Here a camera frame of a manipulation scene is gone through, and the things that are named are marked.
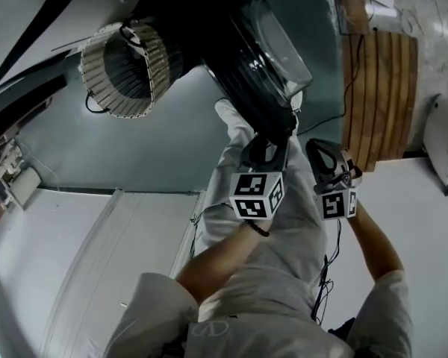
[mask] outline white shirt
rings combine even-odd
[[[143,274],[105,352],[114,357],[410,357],[411,319],[402,271],[382,277],[346,341],[308,317],[279,311],[220,315],[198,322],[199,308],[179,283]]]

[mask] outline white floor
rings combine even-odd
[[[426,159],[377,165],[365,175],[358,195],[394,244],[405,266],[414,321],[414,357],[448,357],[448,197]],[[337,225],[329,222],[328,253]],[[335,287],[323,326],[341,326],[356,316],[373,282],[346,221],[340,254],[329,269]]]

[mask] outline black cable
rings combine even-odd
[[[91,93],[88,92],[87,93],[87,97],[84,99],[84,106],[88,109],[88,111],[90,113],[93,113],[93,114],[103,114],[103,113],[107,113],[108,111],[110,111],[110,109],[108,109],[108,108],[103,109],[103,110],[91,110],[90,107],[88,106],[88,99],[90,98],[90,96],[91,96]]]
[[[126,36],[126,34],[125,34],[124,30],[123,30],[124,28],[127,28],[127,27],[126,27],[125,24],[123,23],[123,25],[121,25],[121,26],[119,27],[119,34],[121,34],[121,37],[122,37],[122,38],[123,38],[129,45],[134,46],[134,47],[136,47],[136,48],[142,48],[143,45],[138,44],[138,43],[135,43],[134,41],[131,41],[131,39],[130,39],[129,37]]]
[[[323,125],[324,123],[333,121],[334,119],[343,118],[346,115],[346,94],[349,91],[350,87],[355,82],[355,80],[357,79],[358,71],[360,70],[360,47],[361,47],[361,44],[363,43],[363,41],[364,41],[364,35],[361,34],[360,40],[358,41],[358,46],[357,46],[357,67],[355,68],[355,73],[352,76],[352,80],[349,82],[349,84],[346,86],[346,88],[343,92],[343,113],[338,116],[333,116],[333,117],[324,119],[323,121],[320,121],[320,122],[316,123],[315,125],[312,125],[308,129],[306,129],[304,131],[300,131],[299,133],[297,133],[297,136],[308,133],[310,130],[318,128],[319,126]]]
[[[326,314],[327,301],[328,301],[328,299],[329,299],[329,294],[330,294],[330,292],[331,292],[331,291],[333,290],[333,288],[334,288],[334,282],[333,282],[332,280],[328,280],[328,281],[326,282],[326,286],[325,286],[325,288],[326,288],[326,290],[327,290],[327,293],[326,293],[326,295],[324,295],[324,296],[322,297],[322,300],[320,301],[320,304],[319,304],[319,305],[321,305],[321,303],[323,302],[323,300],[325,300],[326,303],[325,303],[325,305],[323,306],[322,316],[319,318],[319,320],[320,320],[319,325],[322,324],[322,322],[323,322],[323,317],[324,317],[325,314]]]
[[[369,22],[370,22],[370,21],[373,19],[373,17],[375,16],[375,5],[373,5],[373,0],[370,0],[370,3],[371,3],[371,5],[372,5],[373,12],[372,12],[372,15],[370,16],[370,18],[368,19]]]
[[[226,206],[232,209],[232,206],[229,203],[218,203],[218,204],[213,204],[205,209],[203,209],[201,211],[201,213],[198,216],[195,216],[193,218],[190,219],[191,223],[194,224],[194,237],[193,237],[193,242],[191,244],[191,248],[189,250],[189,256],[192,259],[194,257],[194,246],[196,244],[196,233],[197,233],[197,226],[199,225],[199,222],[201,221],[201,217],[204,214],[204,212],[206,212],[207,210],[209,210],[210,208],[214,208],[214,207],[218,207],[218,206]]]
[[[320,291],[317,296],[317,299],[315,301],[314,308],[311,312],[311,318],[314,321],[319,322],[319,324],[322,324],[323,316],[325,315],[326,307],[327,307],[327,300],[329,298],[329,294],[334,288],[334,282],[332,280],[327,280],[327,272],[329,270],[329,266],[337,259],[338,254],[340,253],[340,235],[342,234],[342,223],[340,219],[337,220],[337,245],[335,246],[334,253],[330,256],[330,260],[327,260],[327,255],[324,256],[324,265],[322,267],[322,270],[320,271]],[[323,290],[326,289],[327,293],[322,297]],[[326,304],[324,306],[323,314],[320,318],[317,317],[317,312],[319,311],[320,305],[322,304],[323,300],[326,300]]]

